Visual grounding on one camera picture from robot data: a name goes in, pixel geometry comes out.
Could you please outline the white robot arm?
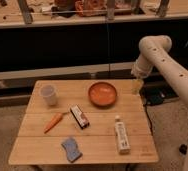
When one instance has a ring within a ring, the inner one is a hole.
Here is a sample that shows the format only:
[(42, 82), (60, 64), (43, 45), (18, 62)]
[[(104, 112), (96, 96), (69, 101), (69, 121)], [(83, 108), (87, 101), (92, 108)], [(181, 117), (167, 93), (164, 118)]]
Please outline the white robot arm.
[[(169, 36), (145, 36), (139, 41), (140, 55), (131, 73), (138, 79), (147, 78), (154, 67), (188, 108), (188, 70), (172, 59), (168, 52), (172, 47)], [(188, 171), (188, 150), (183, 171)]]

